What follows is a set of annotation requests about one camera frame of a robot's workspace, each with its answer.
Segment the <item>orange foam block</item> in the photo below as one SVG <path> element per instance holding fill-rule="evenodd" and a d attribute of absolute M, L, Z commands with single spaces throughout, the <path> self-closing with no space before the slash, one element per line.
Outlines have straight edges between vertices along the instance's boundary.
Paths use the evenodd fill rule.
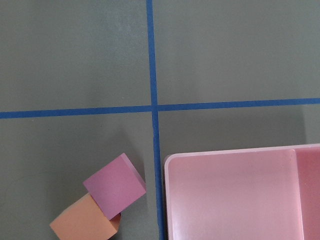
<path fill-rule="evenodd" d="M 121 214 L 108 219 L 87 193 L 49 226 L 60 240 L 108 240 L 118 232 L 120 222 Z"/>

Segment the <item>magenta pink foam block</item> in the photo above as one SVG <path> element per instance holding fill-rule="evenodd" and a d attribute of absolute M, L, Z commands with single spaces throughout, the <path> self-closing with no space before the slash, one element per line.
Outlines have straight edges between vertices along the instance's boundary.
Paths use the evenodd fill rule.
<path fill-rule="evenodd" d="M 122 153 L 83 182 L 103 214 L 113 219 L 146 192 L 146 183 Z"/>

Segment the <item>pink plastic tray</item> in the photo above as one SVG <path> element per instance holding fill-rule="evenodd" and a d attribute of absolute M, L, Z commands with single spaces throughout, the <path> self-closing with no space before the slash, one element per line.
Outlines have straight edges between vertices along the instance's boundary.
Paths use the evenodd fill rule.
<path fill-rule="evenodd" d="M 166 157 L 170 240 L 317 240 L 318 144 Z"/>

